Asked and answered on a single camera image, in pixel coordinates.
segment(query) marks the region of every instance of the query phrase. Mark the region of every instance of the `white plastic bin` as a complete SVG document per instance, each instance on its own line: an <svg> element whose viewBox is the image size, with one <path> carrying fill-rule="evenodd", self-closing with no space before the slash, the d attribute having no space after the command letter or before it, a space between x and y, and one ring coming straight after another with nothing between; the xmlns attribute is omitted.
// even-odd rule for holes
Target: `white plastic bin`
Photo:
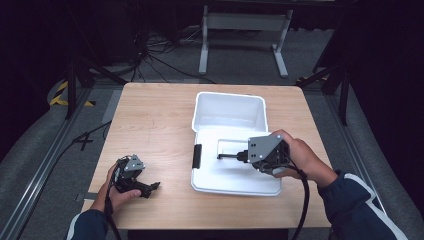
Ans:
<svg viewBox="0 0 424 240"><path fill-rule="evenodd" d="M247 150L250 137L266 136L265 100L259 96L200 92L192 121L195 144L202 145L200 167L193 168L191 184L197 191L276 196L281 179L260 173L237 159L218 154Z"/></svg>

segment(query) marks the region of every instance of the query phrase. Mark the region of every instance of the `table top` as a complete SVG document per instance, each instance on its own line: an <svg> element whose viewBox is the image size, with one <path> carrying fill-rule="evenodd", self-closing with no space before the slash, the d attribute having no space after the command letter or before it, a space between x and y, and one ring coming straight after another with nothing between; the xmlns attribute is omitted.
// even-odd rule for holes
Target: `table top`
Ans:
<svg viewBox="0 0 424 240"><path fill-rule="evenodd" d="M161 182L149 199L137 198L114 214L121 229L295 228L302 212L301 181L282 179L276 197L195 191L191 172L195 132L191 123L201 91L250 94L265 99L269 131L285 129L304 139L330 165L315 122L298 87L128 83L122 92L89 188L98 192L117 159L137 154L146 164L138 181ZM323 201L310 182L304 227L329 227ZM85 200L83 211L92 200Z"/></svg>

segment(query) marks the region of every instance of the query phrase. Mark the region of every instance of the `table leg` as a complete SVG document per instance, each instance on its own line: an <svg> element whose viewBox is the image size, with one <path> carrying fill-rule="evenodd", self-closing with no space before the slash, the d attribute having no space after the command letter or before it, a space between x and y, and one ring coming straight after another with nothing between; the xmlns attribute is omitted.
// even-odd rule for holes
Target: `table leg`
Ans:
<svg viewBox="0 0 424 240"><path fill-rule="evenodd" d="M203 8L203 43L202 51L200 53L200 64L199 64L199 74L205 75L206 68L208 65L208 6Z"/></svg>
<svg viewBox="0 0 424 240"><path fill-rule="evenodd" d="M286 38L287 31L289 29L292 14L293 14L293 10L287 11L286 19L284 20L283 25L281 27L280 40L278 41L277 44L272 45L275 61L277 62L278 70L280 71L280 76L282 78L288 77L288 72L287 72L286 65L284 64L283 56L281 54L281 49L283 48L284 39Z"/></svg>

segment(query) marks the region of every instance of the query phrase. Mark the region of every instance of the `person's left hand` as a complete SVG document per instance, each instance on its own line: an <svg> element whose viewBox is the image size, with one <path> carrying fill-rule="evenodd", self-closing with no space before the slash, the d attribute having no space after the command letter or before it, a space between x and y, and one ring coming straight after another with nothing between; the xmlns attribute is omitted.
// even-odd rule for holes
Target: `person's left hand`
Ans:
<svg viewBox="0 0 424 240"><path fill-rule="evenodd" d="M105 209L105 198L107 194L107 188L109 186L110 178L112 177L113 170L115 169L116 163L109 169L105 183L97 194L96 200L94 200L93 205L90 209L97 209L101 212L104 212ZM141 195L140 190L131 190L128 192L120 193L116 190L115 186L112 186L109 192L110 201L112 202L113 212L119 211L122 205L124 205L129 200L139 197Z"/></svg>

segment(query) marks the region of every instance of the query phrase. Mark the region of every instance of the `metal frame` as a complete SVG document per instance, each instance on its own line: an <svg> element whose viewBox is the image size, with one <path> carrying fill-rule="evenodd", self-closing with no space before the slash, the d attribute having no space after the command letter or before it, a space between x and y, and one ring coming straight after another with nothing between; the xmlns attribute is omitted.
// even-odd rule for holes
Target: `metal frame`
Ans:
<svg viewBox="0 0 424 240"><path fill-rule="evenodd" d="M337 123L337 127L339 129L339 132L342 134L343 139L346 142L346 146L349 149L349 153L353 158L354 167L356 169L357 174L359 177L364 180L364 182L375 192L376 200L377 200L377 207L380 208L381 211L384 212L384 214L387 215L386 210L384 209L383 204L381 203L380 196L375 189L375 186L371 180L370 175L368 174L367 168L365 167L364 161L362 160L361 155L359 154L358 148L355 144L355 141L352 138L352 134L349 131L349 128L344 125L341 120L338 117L338 109L339 106L337 106L337 102L335 100L334 96L325 95L325 100L330 107L331 115L334 117L334 121Z"/></svg>
<svg viewBox="0 0 424 240"><path fill-rule="evenodd" d="M78 116L80 110L84 107L85 102L90 94L90 89L82 89L80 96L77 100L77 107L74 114L69 120L64 120L60 127L52 145L50 146L46 156L41 162L31 182L28 184L25 193L21 200L13 211L9 221L2 229L0 240L18 239L34 210L37 201L43 191L47 180L57 163L57 158L60 154L60 150L63 147L63 141L69 133L75 119Z"/></svg>
<svg viewBox="0 0 424 240"><path fill-rule="evenodd" d="M277 44L272 45L275 61L283 78L288 77L287 68L284 64L281 49L287 30L290 25L293 11L289 10L285 15L262 15L262 14L230 14L230 13L209 13L207 5L203 8L202 25L202 50L200 53L199 74L205 75L208 64L208 30L209 29L239 29L239 30L260 30L260 31L280 31L280 39Z"/></svg>

